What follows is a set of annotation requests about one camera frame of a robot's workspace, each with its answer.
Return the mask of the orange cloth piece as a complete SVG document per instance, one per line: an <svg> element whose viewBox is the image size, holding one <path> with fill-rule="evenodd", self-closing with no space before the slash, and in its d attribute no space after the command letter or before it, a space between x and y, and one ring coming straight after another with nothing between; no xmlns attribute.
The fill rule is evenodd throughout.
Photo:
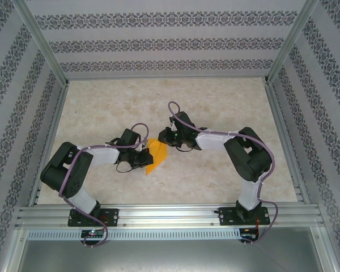
<svg viewBox="0 0 340 272"><path fill-rule="evenodd" d="M148 140L148 149L153 158L153 163L146 167L146 176L149 175L167 158L167 145L155 138Z"/></svg>

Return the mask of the small controller board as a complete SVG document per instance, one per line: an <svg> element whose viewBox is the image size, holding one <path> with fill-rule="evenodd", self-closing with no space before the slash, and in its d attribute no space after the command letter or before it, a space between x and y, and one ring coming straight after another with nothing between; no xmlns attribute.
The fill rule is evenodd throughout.
<svg viewBox="0 0 340 272"><path fill-rule="evenodd" d="M99 229L82 230L82 239L102 239L104 237L104 231Z"/></svg>
<svg viewBox="0 0 340 272"><path fill-rule="evenodd" d="M259 238L259 229L258 228L242 228L240 229L241 239L250 243L254 242Z"/></svg>

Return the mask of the grey metal shelf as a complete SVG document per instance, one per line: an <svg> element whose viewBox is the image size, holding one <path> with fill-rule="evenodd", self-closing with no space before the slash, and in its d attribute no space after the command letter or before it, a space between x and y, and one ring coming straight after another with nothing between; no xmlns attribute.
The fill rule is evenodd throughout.
<svg viewBox="0 0 340 272"><path fill-rule="evenodd" d="M18 272L323 272L313 249L269 250L234 240L29 241Z"/></svg>

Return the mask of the long aluminium mounting rail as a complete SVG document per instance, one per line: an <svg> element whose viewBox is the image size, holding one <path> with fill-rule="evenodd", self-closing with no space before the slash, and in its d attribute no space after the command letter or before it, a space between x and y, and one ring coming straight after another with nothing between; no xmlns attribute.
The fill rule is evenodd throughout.
<svg viewBox="0 0 340 272"><path fill-rule="evenodd" d="M220 228L218 207L229 204L197 205L105 205L105 209L118 209L118 228ZM321 227L325 225L317 204L282 202L278 214L271 205L266 205L274 227ZM22 207L15 223L16 229L66 229L70 206L36 205Z"/></svg>

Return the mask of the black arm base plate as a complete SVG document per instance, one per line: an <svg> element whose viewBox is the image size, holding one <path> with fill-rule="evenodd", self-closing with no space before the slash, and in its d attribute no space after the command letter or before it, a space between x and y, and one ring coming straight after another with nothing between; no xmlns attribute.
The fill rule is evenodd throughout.
<svg viewBox="0 0 340 272"><path fill-rule="evenodd" d="M99 209L90 213L90 218L76 209L71 209L67 225L69 227L117 227L118 209Z"/></svg>
<svg viewBox="0 0 340 272"><path fill-rule="evenodd" d="M245 226L256 225L268 226L270 217L266 207L260 207L256 212L243 212L236 207L218 208L219 223L221 226Z"/></svg>

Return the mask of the aluminium side rail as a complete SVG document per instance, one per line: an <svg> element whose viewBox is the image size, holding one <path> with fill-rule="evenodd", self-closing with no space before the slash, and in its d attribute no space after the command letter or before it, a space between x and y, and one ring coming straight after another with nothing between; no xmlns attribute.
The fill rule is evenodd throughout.
<svg viewBox="0 0 340 272"><path fill-rule="evenodd" d="M311 204L301 174L301 170L298 166L296 156L292 148L291 140L287 132L286 123L283 119L281 108L278 104L277 97L274 93L274 89L272 85L266 80L266 78L263 78L262 81L265 88L267 99L269 101L270 109L275 121L277 132L280 138L280 143L286 158L288 170L290 172L292 183L294 185L297 201L303 202L304 204Z"/></svg>
<svg viewBox="0 0 340 272"><path fill-rule="evenodd" d="M27 207L32 207L33 205L35 205L37 191L39 189L39 184L40 184L40 173L41 173L42 168L45 166L45 164L47 163L50 157L50 152L53 147L54 139L56 136L56 131L57 131L59 121L61 118L61 113L63 111L63 106L65 103L69 84L70 83L67 82L65 86L61 88L61 92L56 102L56 107L50 119L49 130L48 130L48 133L46 134L45 144L42 150L39 164L36 169L36 174L33 180L33 184L31 186L31 191L29 192L29 197L27 199L27 204L26 204Z"/></svg>

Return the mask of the slanted aluminium frame post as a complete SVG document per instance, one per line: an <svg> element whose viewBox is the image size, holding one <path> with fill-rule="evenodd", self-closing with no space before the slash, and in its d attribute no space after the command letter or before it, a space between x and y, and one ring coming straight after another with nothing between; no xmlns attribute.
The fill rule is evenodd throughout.
<svg viewBox="0 0 340 272"><path fill-rule="evenodd" d="M48 62L51 70L54 72L56 78L59 80L61 86L68 84L68 79L60 66L60 63L56 59L47 39L45 38L37 20L33 13L30 11L26 0L12 0L14 7L17 9L24 24L28 28L31 36L33 37L38 48L41 50L43 56Z"/></svg>
<svg viewBox="0 0 340 272"><path fill-rule="evenodd" d="M298 16L295 19L284 43L282 44L279 53L277 54L273 64L270 67L269 73L265 76L265 83L269 84L275 80L279 70L284 64L289 52L291 51L294 43L298 39L303 27L305 26L308 18L315 9L318 0L305 0Z"/></svg>

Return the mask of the aluminium corner post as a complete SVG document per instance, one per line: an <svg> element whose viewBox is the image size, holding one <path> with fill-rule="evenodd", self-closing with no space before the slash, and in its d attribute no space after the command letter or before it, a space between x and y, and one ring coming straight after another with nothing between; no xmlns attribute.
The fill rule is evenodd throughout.
<svg viewBox="0 0 340 272"><path fill-rule="evenodd" d="M18 272L28 237L27 229L15 229L0 272Z"/></svg>
<svg viewBox="0 0 340 272"><path fill-rule="evenodd" d="M322 272L340 272L335 251L325 227L310 227Z"/></svg>

